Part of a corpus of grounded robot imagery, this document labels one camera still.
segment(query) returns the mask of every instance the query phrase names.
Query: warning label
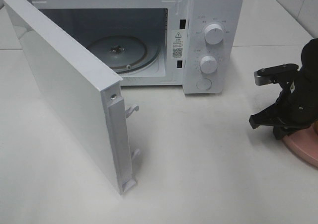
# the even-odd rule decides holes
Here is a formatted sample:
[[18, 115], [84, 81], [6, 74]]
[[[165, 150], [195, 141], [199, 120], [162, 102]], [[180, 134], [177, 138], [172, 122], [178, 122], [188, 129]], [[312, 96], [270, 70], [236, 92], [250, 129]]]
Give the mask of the warning label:
[[182, 59], [183, 58], [183, 45], [185, 43], [185, 31], [184, 30], [173, 30], [172, 31], [172, 57], [174, 59]]

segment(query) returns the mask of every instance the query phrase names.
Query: round button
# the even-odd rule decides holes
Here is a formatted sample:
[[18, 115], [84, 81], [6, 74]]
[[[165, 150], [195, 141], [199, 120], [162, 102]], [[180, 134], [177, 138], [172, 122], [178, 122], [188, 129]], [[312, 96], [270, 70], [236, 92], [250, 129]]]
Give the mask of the round button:
[[197, 82], [197, 88], [199, 90], [206, 91], [206, 90], [209, 90], [211, 88], [211, 86], [212, 86], [212, 82], [211, 82], [211, 80], [209, 80], [207, 78], [202, 79], [202, 80]]
[[218, 62], [212, 56], [205, 56], [200, 61], [200, 69], [204, 74], [211, 74], [218, 68]]
[[224, 29], [222, 25], [213, 23], [204, 29], [204, 38], [208, 44], [218, 44], [223, 40]]

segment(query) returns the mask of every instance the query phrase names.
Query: qr code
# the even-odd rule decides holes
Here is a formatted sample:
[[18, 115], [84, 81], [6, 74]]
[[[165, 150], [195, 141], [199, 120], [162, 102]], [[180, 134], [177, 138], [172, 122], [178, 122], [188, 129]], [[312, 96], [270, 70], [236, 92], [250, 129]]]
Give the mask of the qr code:
[[173, 49], [173, 57], [182, 57], [182, 49]]

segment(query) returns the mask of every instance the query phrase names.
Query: timer knob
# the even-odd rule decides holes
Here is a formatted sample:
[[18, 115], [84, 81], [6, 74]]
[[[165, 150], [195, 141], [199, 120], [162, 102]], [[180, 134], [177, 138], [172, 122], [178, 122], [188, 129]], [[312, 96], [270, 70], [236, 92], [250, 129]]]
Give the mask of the timer knob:
[[222, 41], [224, 35], [224, 29], [222, 25], [213, 23], [208, 25], [204, 29], [204, 38], [208, 44], [218, 44]]
[[200, 69], [204, 74], [214, 73], [218, 68], [218, 62], [212, 56], [205, 56], [200, 61]]

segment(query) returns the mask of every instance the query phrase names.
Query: pink base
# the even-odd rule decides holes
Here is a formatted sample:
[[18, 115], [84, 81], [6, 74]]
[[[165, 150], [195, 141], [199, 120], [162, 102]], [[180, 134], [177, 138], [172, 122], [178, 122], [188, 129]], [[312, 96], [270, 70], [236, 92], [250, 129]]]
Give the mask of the pink base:
[[313, 126], [285, 136], [283, 141], [300, 158], [318, 167], [318, 135]]

